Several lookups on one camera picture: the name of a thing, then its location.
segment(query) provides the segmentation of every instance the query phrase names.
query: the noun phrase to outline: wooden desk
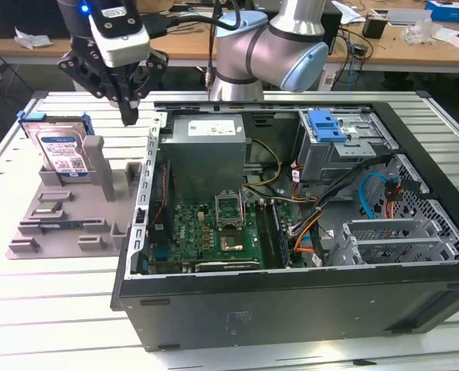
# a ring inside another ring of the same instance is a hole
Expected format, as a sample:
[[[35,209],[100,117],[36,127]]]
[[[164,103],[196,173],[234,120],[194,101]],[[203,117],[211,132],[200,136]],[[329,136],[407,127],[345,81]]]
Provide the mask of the wooden desk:
[[[425,2],[416,0],[351,0],[361,9],[361,3],[366,14],[372,8],[413,8],[423,9]],[[459,29],[459,23],[448,23],[444,26]],[[350,25],[349,29],[362,32],[363,24]],[[408,45],[403,41],[403,27],[387,26],[380,40],[371,39],[374,53],[363,66],[364,70],[376,71],[408,71],[459,73],[459,49],[449,43],[437,41],[433,45]],[[196,25],[180,29],[166,37],[152,40],[152,47],[167,52],[170,56],[170,66],[206,66],[208,59],[209,30],[206,25]],[[69,41],[53,40],[54,45],[28,50],[11,39],[0,39],[0,53],[8,63],[15,64],[55,64],[69,49]],[[335,49],[325,66],[321,78],[320,90],[330,90],[332,77],[341,69],[346,58],[345,43],[338,39]]]
[[[186,27],[152,40],[151,46],[169,54],[170,66],[205,66],[209,54],[209,30],[205,25]],[[0,54],[8,63],[14,64],[58,63],[69,49],[68,39],[54,39],[53,45],[34,50],[20,46],[12,39],[0,39]]]
[[[410,8],[423,9],[426,2],[414,0],[392,0],[389,4],[379,0],[352,0],[360,9],[360,2],[365,6],[361,14],[367,14],[369,9]],[[459,23],[441,23],[449,29],[459,30]],[[351,29],[362,34],[362,24],[350,25]],[[459,72],[459,49],[450,43],[436,41],[435,44],[408,45],[403,41],[403,27],[386,26],[382,38],[369,39],[374,46],[372,57],[367,61],[364,70],[380,71],[410,71],[410,72]],[[355,41],[365,44],[361,39]],[[335,44],[330,62],[345,60],[346,45],[338,39]]]

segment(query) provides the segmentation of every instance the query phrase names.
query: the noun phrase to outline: yellow wire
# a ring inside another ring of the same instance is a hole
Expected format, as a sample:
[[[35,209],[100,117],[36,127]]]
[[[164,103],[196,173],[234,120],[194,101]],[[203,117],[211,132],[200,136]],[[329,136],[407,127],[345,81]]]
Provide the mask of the yellow wire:
[[[281,164],[281,161],[277,157],[276,153],[272,149],[270,149],[270,147],[268,145],[266,145],[263,141],[260,141],[258,139],[252,139],[252,141],[255,141],[256,143],[259,143],[260,145],[262,145],[265,149],[267,149],[272,154],[272,156],[276,159],[277,171],[276,171],[276,174],[274,175],[274,177],[272,177],[269,180],[264,180],[263,182],[257,182],[257,183],[244,183],[243,185],[244,186],[257,186],[257,187],[258,186],[265,186],[266,184],[272,183],[277,178],[279,178],[279,175],[281,174],[281,168],[282,168],[283,164]]]

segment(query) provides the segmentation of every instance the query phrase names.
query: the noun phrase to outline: plastic bag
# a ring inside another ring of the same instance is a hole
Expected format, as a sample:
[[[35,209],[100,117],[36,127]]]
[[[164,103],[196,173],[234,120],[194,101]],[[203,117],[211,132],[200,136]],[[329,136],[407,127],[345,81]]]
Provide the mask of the plastic bag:
[[[411,44],[435,43],[434,35],[442,26],[432,22],[432,19],[416,21],[414,26],[403,30],[403,39]]]

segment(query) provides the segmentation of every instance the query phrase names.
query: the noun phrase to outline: power supply label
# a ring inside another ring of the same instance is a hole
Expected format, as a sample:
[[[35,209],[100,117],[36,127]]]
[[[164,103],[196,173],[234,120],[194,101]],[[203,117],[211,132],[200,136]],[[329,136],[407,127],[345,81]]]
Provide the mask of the power supply label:
[[[192,120],[189,122],[189,137],[215,137],[219,135],[236,135],[240,132],[235,128],[233,120]]]

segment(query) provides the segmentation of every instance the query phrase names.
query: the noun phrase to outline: blue cable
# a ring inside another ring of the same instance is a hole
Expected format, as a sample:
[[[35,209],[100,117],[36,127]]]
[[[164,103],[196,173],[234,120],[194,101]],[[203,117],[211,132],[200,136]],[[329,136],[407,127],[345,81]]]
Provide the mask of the blue cable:
[[[367,183],[367,180],[369,180],[369,178],[371,178],[373,176],[381,179],[382,182],[384,182],[384,183],[390,181],[390,179],[387,179],[384,175],[381,175],[381,174],[379,174],[377,172],[371,172],[370,174],[367,174],[367,176],[362,180],[362,183],[360,183],[360,191],[359,191],[360,203],[362,204],[363,209],[365,210],[365,212],[369,216],[369,219],[375,219],[376,218],[376,216],[374,215],[374,213],[370,209],[370,206],[369,206],[369,204],[367,203],[367,200],[366,200],[366,183]]]

